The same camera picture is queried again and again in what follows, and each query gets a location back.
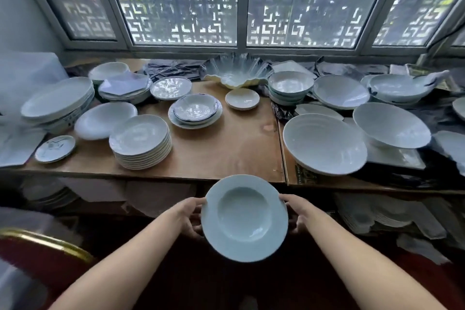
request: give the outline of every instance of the wall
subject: wall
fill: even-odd
[[[63,45],[35,0],[0,0],[0,52],[53,52]]]

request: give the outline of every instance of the scalloped bowl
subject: scalloped bowl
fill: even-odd
[[[214,81],[231,90],[265,84],[273,72],[270,64],[247,53],[220,54],[199,68],[202,80]]]

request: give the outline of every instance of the person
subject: person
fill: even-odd
[[[362,310],[445,309],[410,275],[327,213],[302,197],[279,197],[298,215],[295,231],[310,233]],[[80,277],[50,309],[131,309],[178,236],[200,237],[201,226],[193,226],[190,218],[205,203],[206,198],[190,197],[162,213]]]

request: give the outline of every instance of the person's left arm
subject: person's left arm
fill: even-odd
[[[73,283],[50,310],[130,310],[181,231],[199,237],[189,217],[205,202],[190,197],[162,213]]]

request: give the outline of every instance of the brown tabletop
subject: brown tabletop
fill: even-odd
[[[329,188],[333,190],[360,190],[376,191],[385,193],[436,193],[436,194],[465,194],[462,190],[413,190],[400,189],[379,184],[365,182],[363,180],[351,177],[329,177],[308,171],[295,162],[294,157],[290,154],[283,141],[284,124],[278,123],[279,139],[281,141],[281,150],[283,155],[286,182],[290,186]]]
[[[132,71],[145,63],[140,59],[124,60]],[[168,123],[173,149],[158,165],[146,170],[126,170],[115,160],[108,140],[85,141],[77,138],[76,151],[68,158],[40,164],[34,158],[20,172],[43,172],[60,176],[98,178],[102,176],[221,179],[233,174],[251,174],[272,183],[285,182],[276,119],[268,98],[249,111],[230,109],[225,103],[226,88],[212,82],[193,83],[193,91],[215,96],[223,105],[223,115],[212,126],[183,130],[167,118],[171,102],[148,104],[139,114],[155,114]]]

